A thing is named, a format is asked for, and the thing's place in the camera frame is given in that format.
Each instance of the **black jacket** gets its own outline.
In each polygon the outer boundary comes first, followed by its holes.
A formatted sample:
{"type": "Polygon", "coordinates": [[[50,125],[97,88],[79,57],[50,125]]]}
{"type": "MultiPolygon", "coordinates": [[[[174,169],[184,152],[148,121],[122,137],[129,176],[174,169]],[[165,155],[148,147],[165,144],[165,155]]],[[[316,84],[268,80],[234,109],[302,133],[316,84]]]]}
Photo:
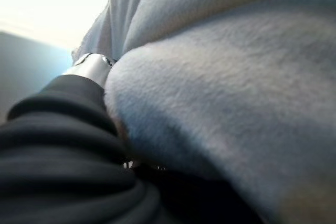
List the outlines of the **black jacket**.
{"type": "Polygon", "coordinates": [[[103,89],[61,76],[0,128],[0,223],[259,223],[225,182],[140,166],[105,112],[103,89]]]}

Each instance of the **gray wall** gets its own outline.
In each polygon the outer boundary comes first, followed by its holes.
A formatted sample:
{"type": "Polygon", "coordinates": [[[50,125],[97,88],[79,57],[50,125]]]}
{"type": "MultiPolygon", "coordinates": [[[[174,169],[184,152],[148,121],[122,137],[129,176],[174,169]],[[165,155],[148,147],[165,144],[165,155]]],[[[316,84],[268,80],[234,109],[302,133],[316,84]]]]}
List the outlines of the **gray wall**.
{"type": "Polygon", "coordinates": [[[71,66],[67,49],[0,33],[0,124],[17,101],[71,66]]]}

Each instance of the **gray fleece fabric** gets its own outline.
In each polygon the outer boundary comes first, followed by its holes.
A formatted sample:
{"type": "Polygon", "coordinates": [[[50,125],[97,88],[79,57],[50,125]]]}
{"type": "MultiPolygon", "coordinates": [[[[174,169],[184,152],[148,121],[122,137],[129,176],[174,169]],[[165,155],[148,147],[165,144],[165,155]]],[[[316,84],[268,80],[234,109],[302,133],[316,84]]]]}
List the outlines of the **gray fleece fabric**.
{"type": "Polygon", "coordinates": [[[74,59],[142,159],[226,179],[268,223],[336,223],[336,0],[110,0],[74,59]]]}

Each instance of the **white ceiling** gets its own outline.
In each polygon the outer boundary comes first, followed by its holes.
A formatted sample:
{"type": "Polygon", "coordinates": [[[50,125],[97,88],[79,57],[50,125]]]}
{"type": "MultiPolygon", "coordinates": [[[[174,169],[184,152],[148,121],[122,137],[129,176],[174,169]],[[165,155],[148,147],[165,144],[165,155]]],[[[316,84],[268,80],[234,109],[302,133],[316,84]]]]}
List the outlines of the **white ceiling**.
{"type": "Polygon", "coordinates": [[[73,48],[108,0],[0,0],[0,31],[73,48]]]}

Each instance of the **black sleeve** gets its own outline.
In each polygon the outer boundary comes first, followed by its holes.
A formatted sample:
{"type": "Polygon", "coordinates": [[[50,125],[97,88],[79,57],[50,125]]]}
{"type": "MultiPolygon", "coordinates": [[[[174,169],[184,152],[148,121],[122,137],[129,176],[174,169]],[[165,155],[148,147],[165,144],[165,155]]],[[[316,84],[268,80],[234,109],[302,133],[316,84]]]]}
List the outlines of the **black sleeve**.
{"type": "Polygon", "coordinates": [[[0,223],[176,223],[150,183],[124,169],[103,89],[60,76],[0,128],[0,223]]]}

